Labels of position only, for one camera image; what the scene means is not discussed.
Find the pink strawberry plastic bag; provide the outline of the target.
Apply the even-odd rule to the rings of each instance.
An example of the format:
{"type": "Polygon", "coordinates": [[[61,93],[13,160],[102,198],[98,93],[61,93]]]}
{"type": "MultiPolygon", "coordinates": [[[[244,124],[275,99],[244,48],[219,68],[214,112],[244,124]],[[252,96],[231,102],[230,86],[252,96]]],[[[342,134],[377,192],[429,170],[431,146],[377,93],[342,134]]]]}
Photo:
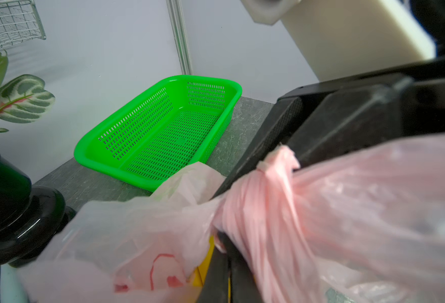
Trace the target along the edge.
{"type": "Polygon", "coordinates": [[[302,169],[278,146],[221,195],[201,163],[150,197],[85,204],[18,270],[34,302],[191,302],[209,247],[232,245],[265,302],[445,302],[445,135],[302,169]]]}

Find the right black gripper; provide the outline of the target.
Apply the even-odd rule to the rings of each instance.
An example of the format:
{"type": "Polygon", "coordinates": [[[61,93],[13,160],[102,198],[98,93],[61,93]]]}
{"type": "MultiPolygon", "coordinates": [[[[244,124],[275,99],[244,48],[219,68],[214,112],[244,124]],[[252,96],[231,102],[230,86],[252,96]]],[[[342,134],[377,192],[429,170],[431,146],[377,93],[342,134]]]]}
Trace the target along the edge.
{"type": "Polygon", "coordinates": [[[445,133],[445,57],[296,95],[277,142],[303,167],[409,136],[445,133]]]}

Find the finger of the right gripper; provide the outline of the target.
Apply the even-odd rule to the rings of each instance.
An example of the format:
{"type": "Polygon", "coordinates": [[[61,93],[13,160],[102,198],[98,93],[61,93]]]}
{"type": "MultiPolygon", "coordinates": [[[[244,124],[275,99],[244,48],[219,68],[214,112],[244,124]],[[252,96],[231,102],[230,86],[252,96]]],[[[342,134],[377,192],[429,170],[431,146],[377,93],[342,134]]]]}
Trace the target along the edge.
{"type": "Polygon", "coordinates": [[[284,98],[277,101],[263,121],[250,145],[235,168],[221,184],[214,197],[229,190],[234,182],[254,170],[261,161],[281,141],[283,135],[298,126],[303,104],[299,97],[284,98]]]}

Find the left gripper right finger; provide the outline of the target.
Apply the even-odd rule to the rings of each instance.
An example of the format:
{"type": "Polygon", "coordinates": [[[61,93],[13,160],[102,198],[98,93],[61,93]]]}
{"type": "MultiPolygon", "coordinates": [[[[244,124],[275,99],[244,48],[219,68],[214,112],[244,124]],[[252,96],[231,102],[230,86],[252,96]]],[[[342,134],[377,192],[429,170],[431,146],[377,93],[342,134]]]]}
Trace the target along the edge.
{"type": "Polygon", "coordinates": [[[254,276],[241,252],[225,233],[218,232],[217,236],[225,247],[230,261],[230,302],[263,303],[254,276]]]}

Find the pale yellow banana bunch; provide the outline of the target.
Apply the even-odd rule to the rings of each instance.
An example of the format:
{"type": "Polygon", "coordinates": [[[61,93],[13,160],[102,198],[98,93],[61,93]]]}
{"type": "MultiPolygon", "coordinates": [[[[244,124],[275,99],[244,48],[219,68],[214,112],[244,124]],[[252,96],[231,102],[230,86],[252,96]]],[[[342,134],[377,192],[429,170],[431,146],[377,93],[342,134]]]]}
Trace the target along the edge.
{"type": "Polygon", "coordinates": [[[195,287],[203,287],[204,282],[206,280],[207,272],[209,270],[209,265],[211,262],[212,254],[214,252],[215,245],[214,245],[214,237],[211,236],[209,238],[209,250],[206,254],[205,259],[203,262],[197,267],[197,269],[193,273],[193,280],[192,285],[195,287]]]}

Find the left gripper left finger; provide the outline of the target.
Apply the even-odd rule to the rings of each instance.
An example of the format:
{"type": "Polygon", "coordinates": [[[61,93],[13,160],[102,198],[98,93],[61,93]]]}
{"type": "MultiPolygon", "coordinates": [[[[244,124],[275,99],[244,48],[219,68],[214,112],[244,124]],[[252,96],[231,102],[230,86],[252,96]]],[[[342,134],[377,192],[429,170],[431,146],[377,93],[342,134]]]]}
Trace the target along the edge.
{"type": "Polygon", "coordinates": [[[197,303],[228,303],[229,279],[228,256],[215,248],[197,303]]]}

